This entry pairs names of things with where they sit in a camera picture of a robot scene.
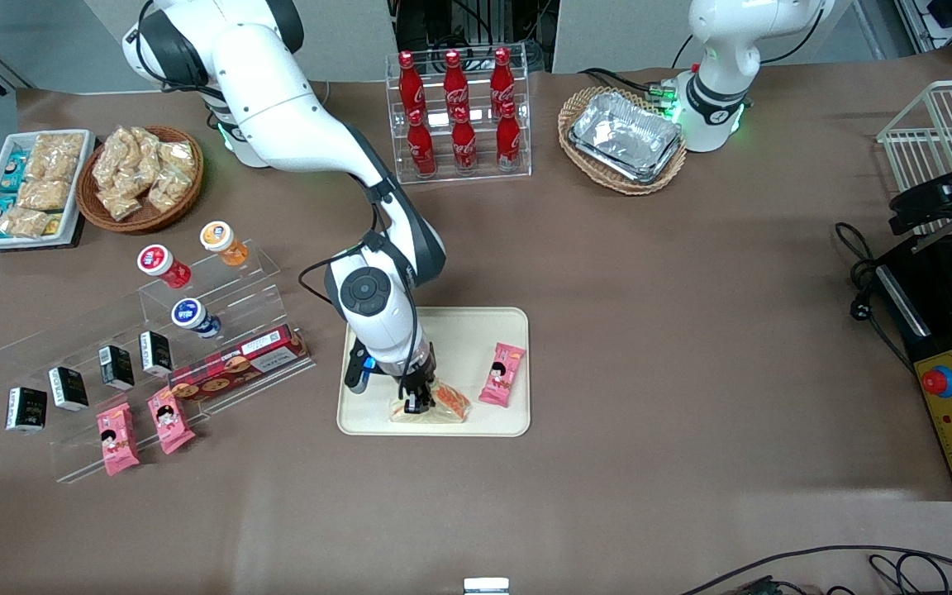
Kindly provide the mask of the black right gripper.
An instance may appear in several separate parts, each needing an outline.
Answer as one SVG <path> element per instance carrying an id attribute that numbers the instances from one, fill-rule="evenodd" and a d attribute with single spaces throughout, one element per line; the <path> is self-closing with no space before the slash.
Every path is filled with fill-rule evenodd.
<path id="1" fill-rule="evenodd" d="M 436 406 L 435 392 L 437 360 L 434 343 L 420 343 L 413 348 L 409 359 L 404 359 L 397 377 L 402 388 L 403 411 L 408 415 L 421 413 L 421 409 Z"/>

